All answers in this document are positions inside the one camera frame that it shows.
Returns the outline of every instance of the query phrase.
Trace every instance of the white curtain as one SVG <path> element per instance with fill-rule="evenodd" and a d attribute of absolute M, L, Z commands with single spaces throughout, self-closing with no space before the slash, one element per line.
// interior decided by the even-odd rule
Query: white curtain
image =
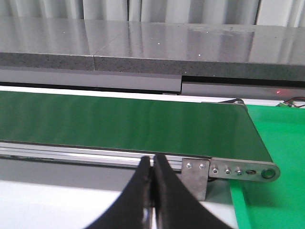
<path fill-rule="evenodd" d="M 0 0 L 0 16 L 305 26 L 305 0 Z"/>

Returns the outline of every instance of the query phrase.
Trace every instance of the metal bracket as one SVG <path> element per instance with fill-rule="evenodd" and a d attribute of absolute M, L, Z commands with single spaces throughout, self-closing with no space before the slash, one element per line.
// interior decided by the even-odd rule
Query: metal bracket
<path fill-rule="evenodd" d="M 205 200 L 210 161 L 202 159 L 182 159 L 182 182 L 199 201 Z"/>

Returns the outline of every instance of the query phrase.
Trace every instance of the green mat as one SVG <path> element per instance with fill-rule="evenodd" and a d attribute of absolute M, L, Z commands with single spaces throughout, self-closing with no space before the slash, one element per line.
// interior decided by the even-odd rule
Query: green mat
<path fill-rule="evenodd" d="M 248 109 L 281 176 L 272 183 L 230 181 L 239 228 L 305 228 L 305 109 Z"/>

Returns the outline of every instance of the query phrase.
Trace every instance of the granite surface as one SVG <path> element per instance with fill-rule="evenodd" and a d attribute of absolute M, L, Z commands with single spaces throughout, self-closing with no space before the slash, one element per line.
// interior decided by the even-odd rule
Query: granite surface
<path fill-rule="evenodd" d="M 0 66 L 305 82 L 305 28 L 0 17 Z"/>

